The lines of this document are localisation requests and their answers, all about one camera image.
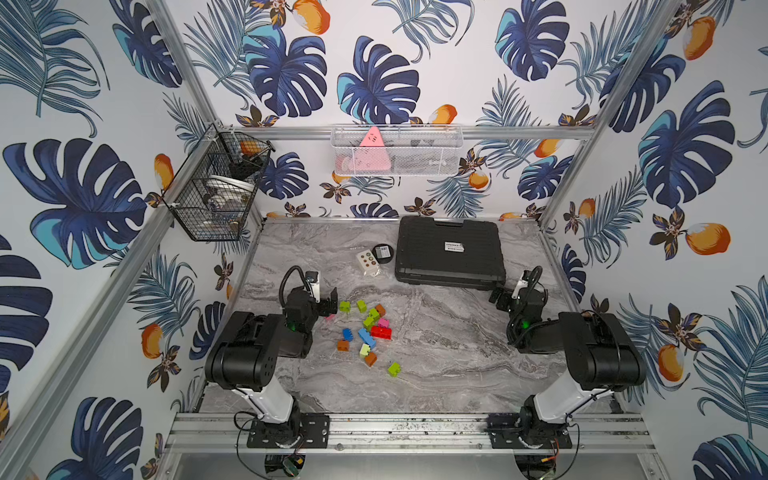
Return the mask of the lime green lego brick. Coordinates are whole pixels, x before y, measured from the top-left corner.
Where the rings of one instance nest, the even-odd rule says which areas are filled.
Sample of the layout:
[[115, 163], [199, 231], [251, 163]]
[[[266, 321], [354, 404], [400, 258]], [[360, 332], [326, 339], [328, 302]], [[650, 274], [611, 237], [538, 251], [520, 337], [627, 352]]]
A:
[[387, 369], [387, 372], [388, 372], [388, 374], [389, 374], [389, 375], [390, 375], [392, 378], [396, 378], [396, 377], [397, 377], [397, 376], [400, 374], [401, 370], [402, 370], [402, 368], [401, 368], [401, 365], [400, 365], [399, 363], [397, 363], [397, 362], [393, 362], [393, 363], [392, 363], [392, 364], [391, 364], [391, 365], [388, 367], [388, 369]]

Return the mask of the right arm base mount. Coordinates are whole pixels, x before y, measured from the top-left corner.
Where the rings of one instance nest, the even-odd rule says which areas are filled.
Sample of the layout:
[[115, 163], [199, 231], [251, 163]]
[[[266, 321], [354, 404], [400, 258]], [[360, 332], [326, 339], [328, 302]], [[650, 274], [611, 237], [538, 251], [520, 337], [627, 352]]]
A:
[[485, 432], [493, 449], [546, 450], [573, 446], [565, 424], [546, 423], [528, 411], [490, 414]]

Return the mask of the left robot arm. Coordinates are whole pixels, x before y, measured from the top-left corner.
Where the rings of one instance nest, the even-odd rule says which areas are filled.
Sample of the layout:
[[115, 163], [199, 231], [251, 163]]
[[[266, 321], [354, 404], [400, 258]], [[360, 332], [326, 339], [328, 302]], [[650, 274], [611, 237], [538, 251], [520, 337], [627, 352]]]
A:
[[289, 448], [302, 439], [302, 414], [275, 378], [280, 358], [303, 359], [321, 317], [338, 312], [338, 293], [320, 295], [320, 273], [290, 267], [278, 288], [279, 313], [235, 311], [210, 348], [205, 377], [232, 391], [255, 416], [246, 427], [257, 447]]

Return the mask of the light green orange lego stack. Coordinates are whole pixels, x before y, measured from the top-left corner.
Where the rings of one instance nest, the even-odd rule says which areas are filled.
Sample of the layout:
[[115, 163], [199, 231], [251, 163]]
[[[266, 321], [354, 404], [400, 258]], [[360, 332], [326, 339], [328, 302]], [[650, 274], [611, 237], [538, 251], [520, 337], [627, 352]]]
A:
[[362, 345], [359, 354], [368, 367], [372, 367], [378, 360], [376, 353], [372, 351], [371, 346], [368, 344]]

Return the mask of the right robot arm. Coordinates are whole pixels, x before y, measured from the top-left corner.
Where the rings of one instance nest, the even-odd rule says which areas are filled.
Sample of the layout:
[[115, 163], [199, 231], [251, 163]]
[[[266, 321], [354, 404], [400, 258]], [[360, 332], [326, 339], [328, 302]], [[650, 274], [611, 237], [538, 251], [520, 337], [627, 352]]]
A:
[[571, 445], [568, 422], [589, 403], [640, 386], [646, 368], [635, 344], [612, 314], [561, 312], [542, 317], [548, 292], [543, 269], [526, 270], [512, 289], [498, 286], [489, 302], [509, 316], [508, 345], [521, 354], [563, 353], [566, 371], [529, 396], [517, 413], [491, 414], [487, 432], [496, 448], [536, 449]]

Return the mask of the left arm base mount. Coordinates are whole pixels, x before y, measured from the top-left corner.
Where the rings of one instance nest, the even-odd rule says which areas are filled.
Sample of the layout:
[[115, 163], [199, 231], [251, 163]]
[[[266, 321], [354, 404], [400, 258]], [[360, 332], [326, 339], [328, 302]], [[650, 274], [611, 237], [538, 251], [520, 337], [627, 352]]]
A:
[[330, 426], [330, 416], [318, 413], [300, 413], [281, 424], [257, 420], [246, 445], [250, 449], [325, 449]]

